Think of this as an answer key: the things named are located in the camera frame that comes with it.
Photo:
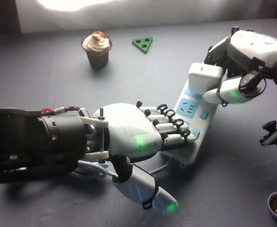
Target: green light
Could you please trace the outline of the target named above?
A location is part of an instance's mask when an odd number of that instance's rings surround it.
[[[179,208],[178,203],[175,202],[175,203],[170,204],[170,205],[167,207],[166,210],[167,210],[168,213],[174,213],[175,211],[178,210],[178,208]]]
[[[145,143],[144,143],[143,137],[141,135],[136,135],[135,139],[136,139],[136,142],[137,142],[139,148],[145,147]]]
[[[236,91],[230,91],[230,96],[233,98],[239,98],[240,94]]]

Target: brown cupcake liner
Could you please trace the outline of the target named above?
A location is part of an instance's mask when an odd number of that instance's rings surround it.
[[[91,52],[91,51],[86,51],[85,48],[82,46],[83,41],[87,37],[88,37],[88,35],[84,39],[82,39],[82,41],[81,41],[81,47],[86,52],[91,67],[94,68],[94,69],[98,69],[99,70],[99,69],[105,67],[108,64],[108,62],[109,62],[109,51],[112,48],[112,41],[110,40],[109,37],[107,37],[109,39],[109,45],[110,45],[109,48],[107,48],[103,52]]]

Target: green triangle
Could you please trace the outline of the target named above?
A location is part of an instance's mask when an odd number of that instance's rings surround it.
[[[146,38],[134,39],[132,40],[132,44],[136,46],[138,49],[140,49],[142,52],[147,53],[151,46],[152,41],[153,41],[153,37],[146,37]]]

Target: white backdrop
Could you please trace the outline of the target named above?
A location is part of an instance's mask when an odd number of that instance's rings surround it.
[[[58,7],[64,0],[56,1]],[[79,0],[76,11],[48,9],[37,0],[16,0],[22,32],[187,24],[273,17],[277,0]]]

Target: gray tablecloth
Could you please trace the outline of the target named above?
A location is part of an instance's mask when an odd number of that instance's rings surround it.
[[[0,107],[82,106],[91,113],[112,103],[174,107],[210,45],[232,26],[277,38],[277,19],[190,26],[107,30],[109,64],[95,73],[80,40],[90,31],[0,36]],[[153,37],[147,54],[131,44]],[[262,124],[277,120],[277,86],[249,103],[219,107],[197,161],[155,176],[180,204],[178,213],[147,212],[125,198],[110,178],[81,182],[68,176],[0,185],[0,227],[252,227],[275,226],[268,196],[277,191],[277,147],[262,147]],[[150,171],[160,154],[139,163]]]

